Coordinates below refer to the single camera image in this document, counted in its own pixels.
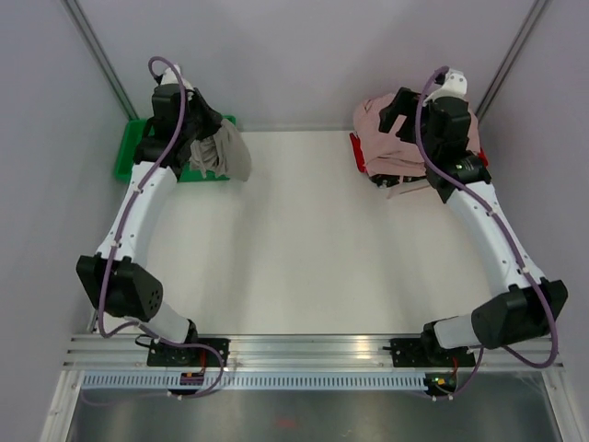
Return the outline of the grey trousers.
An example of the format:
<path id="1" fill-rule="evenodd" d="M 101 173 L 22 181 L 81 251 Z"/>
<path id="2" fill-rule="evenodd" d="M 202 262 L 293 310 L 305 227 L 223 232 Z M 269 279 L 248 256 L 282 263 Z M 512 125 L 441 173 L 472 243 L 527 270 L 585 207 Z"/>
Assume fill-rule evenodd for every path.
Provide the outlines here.
<path id="1" fill-rule="evenodd" d="M 202 175 L 212 172 L 215 177 L 246 182 L 251 174 L 252 160 L 237 127 L 223 118 L 215 134 L 191 143 L 189 167 L 199 170 Z"/>

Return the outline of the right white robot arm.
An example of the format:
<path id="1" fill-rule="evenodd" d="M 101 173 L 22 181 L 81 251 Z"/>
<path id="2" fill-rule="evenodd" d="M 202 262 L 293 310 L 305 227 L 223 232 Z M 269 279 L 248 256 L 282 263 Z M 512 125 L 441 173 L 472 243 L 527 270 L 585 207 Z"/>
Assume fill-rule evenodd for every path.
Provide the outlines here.
<path id="1" fill-rule="evenodd" d="M 479 141 L 479 124 L 461 96 L 435 91 L 426 100 L 401 88 L 379 112 L 378 129 L 422 147 L 426 178 L 462 219 L 479 248 L 491 299 L 472 312 L 423 327 L 419 350 L 432 365 L 469 347 L 511 350 L 550 336 L 568 298 L 525 252 L 500 207 Z"/>

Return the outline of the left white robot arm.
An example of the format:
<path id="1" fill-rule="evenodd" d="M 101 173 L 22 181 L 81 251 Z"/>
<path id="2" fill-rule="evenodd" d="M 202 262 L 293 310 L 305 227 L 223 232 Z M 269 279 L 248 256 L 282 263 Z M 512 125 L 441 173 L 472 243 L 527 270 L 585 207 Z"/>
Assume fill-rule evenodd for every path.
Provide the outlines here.
<path id="1" fill-rule="evenodd" d="M 177 84 L 157 86 L 152 108 L 110 232 L 94 255 L 79 257 L 76 273 L 100 317 L 123 318 L 169 343 L 168 355 L 188 366 L 201 352 L 196 327 L 165 302 L 162 283 L 145 268 L 146 254 L 164 203 L 189 163 L 191 144 L 216 133 L 223 117 L 197 89 Z"/>

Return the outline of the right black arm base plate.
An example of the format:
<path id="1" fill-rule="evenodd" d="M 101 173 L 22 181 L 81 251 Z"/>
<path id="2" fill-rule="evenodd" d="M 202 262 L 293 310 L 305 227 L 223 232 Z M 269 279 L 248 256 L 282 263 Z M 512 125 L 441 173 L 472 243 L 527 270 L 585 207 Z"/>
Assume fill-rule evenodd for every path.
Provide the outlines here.
<path id="1" fill-rule="evenodd" d="M 421 338 L 394 338 L 389 341 L 394 367 L 402 368 L 453 368 L 474 367 L 476 358 L 468 352 L 467 347 L 442 349 L 433 344 L 426 344 Z"/>

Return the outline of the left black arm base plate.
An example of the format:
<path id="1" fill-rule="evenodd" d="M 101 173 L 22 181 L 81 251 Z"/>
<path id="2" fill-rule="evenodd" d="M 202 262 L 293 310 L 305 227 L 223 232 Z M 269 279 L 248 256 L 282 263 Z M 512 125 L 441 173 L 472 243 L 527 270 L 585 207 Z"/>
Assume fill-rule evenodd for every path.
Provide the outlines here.
<path id="1" fill-rule="evenodd" d="M 201 338 L 198 348 L 179 348 L 152 341 L 146 364 L 153 367 L 220 367 L 226 364 L 230 341 Z"/>

